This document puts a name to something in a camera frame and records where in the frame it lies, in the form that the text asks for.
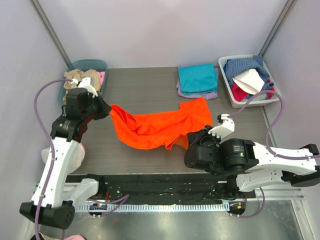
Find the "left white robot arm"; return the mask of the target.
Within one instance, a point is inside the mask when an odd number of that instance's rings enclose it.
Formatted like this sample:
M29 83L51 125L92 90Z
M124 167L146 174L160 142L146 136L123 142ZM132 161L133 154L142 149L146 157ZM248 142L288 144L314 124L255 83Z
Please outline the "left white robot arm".
M81 144L91 120L106 118L111 107L99 92L84 87L70 90L62 113L52 124L50 148L40 182L29 202L20 205L19 212L35 224L66 230L76 209L91 197L100 200L107 192L105 178L87 174L80 183L64 192L67 176L79 168L84 159Z

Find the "orange t shirt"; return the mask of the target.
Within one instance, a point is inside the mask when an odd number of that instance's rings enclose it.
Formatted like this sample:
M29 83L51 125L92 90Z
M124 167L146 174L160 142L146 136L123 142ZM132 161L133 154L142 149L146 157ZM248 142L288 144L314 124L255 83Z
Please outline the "orange t shirt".
M173 145L187 149L187 134L200 131L213 122L203 97L181 102L178 110L159 113L130 114L113 104L110 115L118 139L139 150L151 150L161 146L170 150Z

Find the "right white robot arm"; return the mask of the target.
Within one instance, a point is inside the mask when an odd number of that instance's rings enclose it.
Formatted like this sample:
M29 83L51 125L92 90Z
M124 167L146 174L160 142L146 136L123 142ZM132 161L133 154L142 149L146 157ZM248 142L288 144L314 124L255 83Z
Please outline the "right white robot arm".
M184 164L226 178L226 193L233 198L256 188L289 183L292 187L312 187L320 182L320 167L315 160L317 148L309 144L300 149L280 148L281 158L265 145L231 138L234 126L205 126L187 134L188 149Z

